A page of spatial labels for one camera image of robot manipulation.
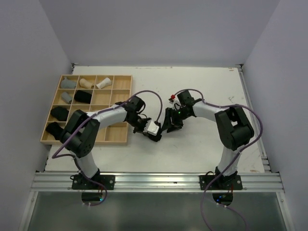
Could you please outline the white underwear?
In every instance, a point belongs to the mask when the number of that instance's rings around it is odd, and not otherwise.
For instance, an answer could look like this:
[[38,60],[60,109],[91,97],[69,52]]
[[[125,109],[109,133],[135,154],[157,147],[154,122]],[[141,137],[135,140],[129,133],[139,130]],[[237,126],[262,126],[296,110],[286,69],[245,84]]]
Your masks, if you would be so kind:
[[103,88],[111,86],[111,85],[112,85],[111,79],[106,77],[101,82],[97,83],[96,87],[99,88],[99,89],[103,89]]

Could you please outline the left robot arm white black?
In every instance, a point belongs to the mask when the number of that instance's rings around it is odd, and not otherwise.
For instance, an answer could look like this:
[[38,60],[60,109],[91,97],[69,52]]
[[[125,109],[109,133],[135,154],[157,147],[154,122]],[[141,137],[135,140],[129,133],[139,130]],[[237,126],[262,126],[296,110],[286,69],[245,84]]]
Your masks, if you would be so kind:
[[126,102],[117,102],[101,111],[85,113],[77,110],[69,119],[61,135],[60,142],[74,158],[79,173],[72,176],[74,190],[113,189],[114,178],[104,177],[94,162],[92,149],[99,130],[120,122],[127,122],[135,133],[149,138],[157,138],[160,125],[151,118],[140,117],[145,102],[133,96]]

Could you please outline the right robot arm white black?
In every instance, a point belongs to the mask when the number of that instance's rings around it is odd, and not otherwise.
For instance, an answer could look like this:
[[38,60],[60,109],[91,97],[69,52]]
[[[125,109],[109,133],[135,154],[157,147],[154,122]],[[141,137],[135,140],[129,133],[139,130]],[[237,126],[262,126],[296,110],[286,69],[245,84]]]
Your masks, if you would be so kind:
[[237,168],[243,148],[250,143],[255,132],[243,107],[238,104],[218,106],[207,103],[204,98],[195,99],[189,90],[181,90],[169,99],[172,107],[165,110],[162,130],[168,133],[180,130],[189,117],[201,117],[217,125],[223,144],[222,156],[214,174],[199,177],[202,190],[217,188],[225,190],[237,177]]

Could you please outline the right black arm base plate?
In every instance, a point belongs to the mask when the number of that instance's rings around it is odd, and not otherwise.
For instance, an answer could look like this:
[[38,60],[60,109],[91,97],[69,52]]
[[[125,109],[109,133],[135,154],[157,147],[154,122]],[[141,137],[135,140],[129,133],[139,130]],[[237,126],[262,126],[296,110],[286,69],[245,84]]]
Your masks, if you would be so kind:
[[[205,190],[207,185],[216,177],[213,172],[199,175],[199,185],[201,190]],[[234,177],[220,177],[218,180],[213,182],[208,190],[213,191],[228,191],[228,190],[242,190],[242,179],[241,176],[235,175]]]

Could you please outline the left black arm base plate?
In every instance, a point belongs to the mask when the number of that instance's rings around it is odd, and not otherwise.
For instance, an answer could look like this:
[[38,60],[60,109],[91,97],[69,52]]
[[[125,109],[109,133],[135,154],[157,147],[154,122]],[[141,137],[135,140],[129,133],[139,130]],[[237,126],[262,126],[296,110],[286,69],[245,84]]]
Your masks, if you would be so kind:
[[[99,190],[101,186],[88,181],[81,174],[70,176],[72,180],[73,190]],[[115,175],[95,175],[91,178],[92,181],[102,184],[107,190],[113,190],[115,185]]]

